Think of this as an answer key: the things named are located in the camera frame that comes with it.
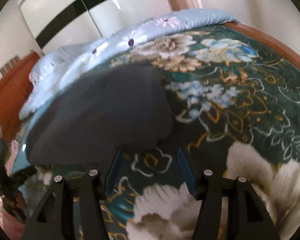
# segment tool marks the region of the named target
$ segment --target floral blanket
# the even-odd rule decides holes
[[[191,239],[201,203],[181,176],[178,138],[215,174],[245,176],[288,240],[300,225],[300,71],[223,25],[155,38],[92,71],[137,60],[158,69],[175,123],[155,149],[125,156],[113,195],[101,202],[110,239]],[[53,176],[75,178],[92,168],[98,165],[56,165],[29,179],[28,214]],[[79,203],[74,220],[82,240]],[[225,239],[225,221],[223,213],[218,239]]]
[[[34,89],[19,117],[22,120],[35,113],[82,74],[133,46],[184,30],[234,21],[235,17],[219,9],[192,8],[149,19],[92,43],[57,49],[41,58],[31,70],[29,78]]]

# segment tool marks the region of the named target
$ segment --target gray cloth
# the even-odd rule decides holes
[[[101,162],[115,147],[149,150],[172,130],[157,70],[147,62],[82,78],[58,96],[27,139],[32,165]]]

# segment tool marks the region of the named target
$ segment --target wardrobe door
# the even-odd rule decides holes
[[[21,0],[19,6],[44,53],[101,37],[81,0]]]
[[[83,0],[83,2],[104,37],[171,12],[168,0]]]

